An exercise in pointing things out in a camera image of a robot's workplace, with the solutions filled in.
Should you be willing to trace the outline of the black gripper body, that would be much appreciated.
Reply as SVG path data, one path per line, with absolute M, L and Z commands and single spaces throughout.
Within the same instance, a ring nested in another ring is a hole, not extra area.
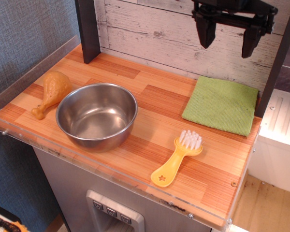
M 278 9 L 262 0 L 195 0 L 192 17 L 203 30 L 216 24 L 270 34 Z

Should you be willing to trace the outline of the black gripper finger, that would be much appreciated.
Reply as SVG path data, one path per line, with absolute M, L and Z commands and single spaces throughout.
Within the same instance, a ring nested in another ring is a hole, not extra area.
M 213 17 L 200 14 L 195 19 L 200 44 L 207 49 L 216 37 L 216 22 Z
M 257 47 L 261 36 L 263 36 L 263 27 L 259 25 L 252 25 L 247 27 L 244 32 L 242 58 L 251 57 L 254 49 Z

